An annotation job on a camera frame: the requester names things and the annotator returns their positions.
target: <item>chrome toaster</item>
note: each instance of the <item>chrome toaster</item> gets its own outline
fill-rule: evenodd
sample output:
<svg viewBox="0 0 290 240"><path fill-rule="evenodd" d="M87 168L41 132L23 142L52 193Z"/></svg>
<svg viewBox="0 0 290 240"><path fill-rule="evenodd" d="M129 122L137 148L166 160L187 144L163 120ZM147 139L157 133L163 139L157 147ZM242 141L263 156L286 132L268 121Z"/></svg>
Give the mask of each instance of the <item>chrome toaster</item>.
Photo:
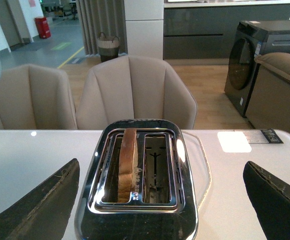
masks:
<svg viewBox="0 0 290 240"><path fill-rule="evenodd" d="M126 130L137 150L128 198L118 197ZM122 120L109 125L94 152L75 217L79 239L194 239L198 210L179 128L166 120Z"/></svg>

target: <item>bread crust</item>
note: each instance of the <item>bread crust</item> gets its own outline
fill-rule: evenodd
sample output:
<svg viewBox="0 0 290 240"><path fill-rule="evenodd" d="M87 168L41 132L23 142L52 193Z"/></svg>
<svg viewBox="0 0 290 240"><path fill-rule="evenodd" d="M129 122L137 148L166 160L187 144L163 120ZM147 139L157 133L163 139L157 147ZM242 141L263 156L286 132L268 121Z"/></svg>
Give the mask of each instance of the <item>bread crust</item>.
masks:
<svg viewBox="0 0 290 240"><path fill-rule="evenodd" d="M133 170L138 162L137 130L126 128L119 154L118 202L127 203L133 188Z"/></svg>

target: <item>wooden floor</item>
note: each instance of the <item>wooden floor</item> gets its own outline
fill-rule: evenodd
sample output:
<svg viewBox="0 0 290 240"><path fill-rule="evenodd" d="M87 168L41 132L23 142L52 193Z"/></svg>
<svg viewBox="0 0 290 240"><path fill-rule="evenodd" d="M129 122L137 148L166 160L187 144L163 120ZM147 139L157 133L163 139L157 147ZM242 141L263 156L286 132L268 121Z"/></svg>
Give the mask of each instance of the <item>wooden floor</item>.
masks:
<svg viewBox="0 0 290 240"><path fill-rule="evenodd" d="M99 63L100 58L90 57L80 64L66 64L62 67L69 76L76 108L79 105L88 70ZM175 65L173 67L197 101L198 114L194 129L252 128L224 93L227 65Z"/></svg>

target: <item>dark gray washing machine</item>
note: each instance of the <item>dark gray washing machine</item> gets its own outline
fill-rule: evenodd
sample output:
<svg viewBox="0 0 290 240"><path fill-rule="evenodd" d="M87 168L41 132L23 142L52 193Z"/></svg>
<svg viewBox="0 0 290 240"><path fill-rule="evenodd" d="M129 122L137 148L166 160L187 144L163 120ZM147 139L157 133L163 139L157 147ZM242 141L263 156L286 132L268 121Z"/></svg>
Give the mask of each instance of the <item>dark gray washing machine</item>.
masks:
<svg viewBox="0 0 290 240"><path fill-rule="evenodd" d="M229 57L225 94L243 117L259 68L254 57L271 52L290 53L290 20L239 23Z"/></svg>

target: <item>sofa armrest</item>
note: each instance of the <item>sofa armrest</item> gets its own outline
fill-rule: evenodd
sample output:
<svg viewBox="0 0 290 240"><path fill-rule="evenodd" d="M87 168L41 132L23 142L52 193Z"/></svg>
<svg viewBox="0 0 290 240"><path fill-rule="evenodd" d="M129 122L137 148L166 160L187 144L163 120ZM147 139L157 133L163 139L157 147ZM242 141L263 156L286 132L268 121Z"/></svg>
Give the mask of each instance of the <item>sofa armrest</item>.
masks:
<svg viewBox="0 0 290 240"><path fill-rule="evenodd" d="M274 72L275 74L290 81L290 54L273 52L265 55L258 55L255 62Z"/></svg>

